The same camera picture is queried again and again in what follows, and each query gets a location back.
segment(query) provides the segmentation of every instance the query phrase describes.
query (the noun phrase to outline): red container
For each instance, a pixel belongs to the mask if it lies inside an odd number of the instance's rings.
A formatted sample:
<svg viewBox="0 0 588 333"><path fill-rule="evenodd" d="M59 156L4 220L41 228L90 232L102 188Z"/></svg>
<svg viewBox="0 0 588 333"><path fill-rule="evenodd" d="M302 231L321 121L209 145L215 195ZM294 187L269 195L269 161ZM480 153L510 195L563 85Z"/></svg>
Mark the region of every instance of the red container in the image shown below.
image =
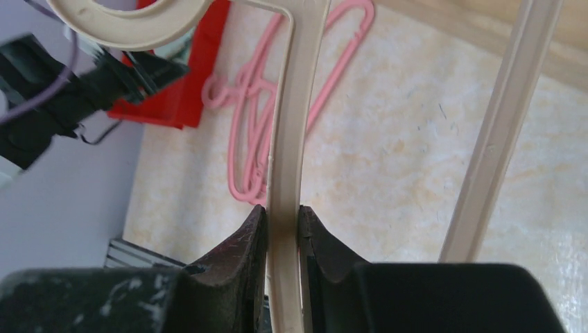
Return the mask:
<svg viewBox="0 0 588 333"><path fill-rule="evenodd" d="M137 9L155 2L138 0ZM192 38L188 60L190 72L184 78L146 99L141 105L118 101L108 116L175 128L198 127L203 108L200 92L214 69L230 6L229 0L215 0L200 20Z"/></svg>

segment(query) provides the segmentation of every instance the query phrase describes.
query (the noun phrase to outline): marble surface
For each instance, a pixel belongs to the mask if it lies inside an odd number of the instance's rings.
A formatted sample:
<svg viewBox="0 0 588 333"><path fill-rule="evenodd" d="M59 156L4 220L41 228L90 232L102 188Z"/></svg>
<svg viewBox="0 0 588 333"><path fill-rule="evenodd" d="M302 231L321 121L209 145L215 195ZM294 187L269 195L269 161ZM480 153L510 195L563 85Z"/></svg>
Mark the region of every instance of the marble surface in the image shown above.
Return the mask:
<svg viewBox="0 0 588 333"><path fill-rule="evenodd" d="M325 37L316 85L361 16L350 12ZM218 73L235 76L269 18L233 7ZM283 46L283 38L275 44L269 79L277 80ZM306 141L302 203L368 260L435 261L500 60L377 8ZM570 332L588 332L587 105L588 95L540 78L479 258L526 267ZM251 207L227 189L231 116L205 110L198 129L147 126L126 240L189 262L243 222Z"/></svg>

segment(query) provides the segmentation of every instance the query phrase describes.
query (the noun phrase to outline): beige hanger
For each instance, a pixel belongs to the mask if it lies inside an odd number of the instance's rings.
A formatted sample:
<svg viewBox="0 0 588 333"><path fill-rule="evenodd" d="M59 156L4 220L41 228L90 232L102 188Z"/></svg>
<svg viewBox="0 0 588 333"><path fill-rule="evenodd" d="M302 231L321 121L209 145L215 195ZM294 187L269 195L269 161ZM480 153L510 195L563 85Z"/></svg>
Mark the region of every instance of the beige hanger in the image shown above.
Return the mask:
<svg viewBox="0 0 588 333"><path fill-rule="evenodd" d="M268 280L274 332L303 332L297 219L302 152L312 84L330 0L237 0L280 12L289 20L280 72L268 176ZM92 0L48 0L72 29L99 44L147 50L183 35L203 16L211 0L159 0L130 12Z"/></svg>
<svg viewBox="0 0 588 333"><path fill-rule="evenodd" d="M297 253L302 153L312 84L330 0L237 0L288 17L288 47L273 122L268 177L268 279L272 326L303 332ZM186 33L211 0L159 0L118 12L92 0L48 0L75 31L123 50L154 49ZM523 0L440 261L475 259L553 35L562 0Z"/></svg>

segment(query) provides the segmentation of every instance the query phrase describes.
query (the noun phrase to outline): black cable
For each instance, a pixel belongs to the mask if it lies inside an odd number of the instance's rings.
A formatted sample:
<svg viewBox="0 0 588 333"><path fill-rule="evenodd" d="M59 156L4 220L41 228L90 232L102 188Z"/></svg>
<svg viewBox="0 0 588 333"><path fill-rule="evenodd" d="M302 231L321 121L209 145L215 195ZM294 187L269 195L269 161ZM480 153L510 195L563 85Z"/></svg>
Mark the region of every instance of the black cable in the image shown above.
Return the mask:
<svg viewBox="0 0 588 333"><path fill-rule="evenodd" d="M110 133L112 133L112 131L116 130L116 128L118 128L122 123L123 123L122 119L113 123L109 128L107 128L104 132L102 132L102 134L100 134L100 136L97 139L95 139L94 141L88 141L88 139L86 139L86 136L84 136L84 133L86 131L86 126L84 126L83 124L80 124L80 128L82 129L82 132L79 134L80 139L82 139L82 142L84 142L85 144L89 144L90 146L98 146L99 144L102 143L102 141L104 141L104 139L106 139L108 137L108 135L110 135Z"/></svg>

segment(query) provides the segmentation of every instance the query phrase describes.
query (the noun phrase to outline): pink hanger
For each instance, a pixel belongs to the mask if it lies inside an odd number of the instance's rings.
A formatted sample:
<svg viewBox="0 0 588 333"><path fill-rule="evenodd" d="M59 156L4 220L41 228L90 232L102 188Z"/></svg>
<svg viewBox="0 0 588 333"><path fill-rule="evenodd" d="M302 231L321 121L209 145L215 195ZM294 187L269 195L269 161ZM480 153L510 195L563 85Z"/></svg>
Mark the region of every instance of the pink hanger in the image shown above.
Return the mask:
<svg viewBox="0 0 588 333"><path fill-rule="evenodd" d="M306 125L307 132L312 129L333 88L374 21L374 4L371 0L345 0L329 13L325 32L343 14L352 8L362 8L364 10L363 20L359 25L359 31L354 34L353 38L347 44L341 58L335 64L327 82L311 106L309 120ZM283 19L284 17L280 14L273 15L257 44L252 59L244 64L236 75L234 87L231 87L227 83L227 78L213 74L207 79L202 89L202 102L206 108L220 108L235 105L227 158L229 190L235 199L249 202L252 205L265 205L266 203L266 174L268 171L268 155L272 130L271 120L275 108L277 84L263 78L263 71L266 68L271 42ZM258 118L259 94L263 90L270 92L270 98L263 106L261 116ZM248 149L243 179L241 186L238 186L235 180L235 149L237 138L239 137L239 124L241 123L241 117L245 112L244 109L247 102L249 104L247 120Z"/></svg>

